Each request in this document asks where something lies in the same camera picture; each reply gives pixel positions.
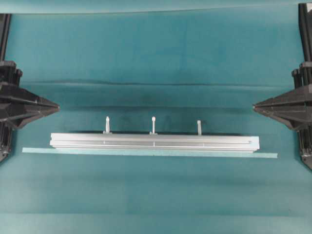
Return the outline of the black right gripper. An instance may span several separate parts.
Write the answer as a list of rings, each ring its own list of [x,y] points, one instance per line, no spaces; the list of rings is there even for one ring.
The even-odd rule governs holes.
[[[305,129],[312,124],[312,86],[301,86],[254,104],[253,110],[286,125],[290,130]]]

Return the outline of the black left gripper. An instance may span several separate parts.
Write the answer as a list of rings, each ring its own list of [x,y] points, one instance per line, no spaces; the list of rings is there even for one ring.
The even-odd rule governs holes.
[[[54,102],[7,82],[0,84],[0,121],[13,129],[58,111]]]

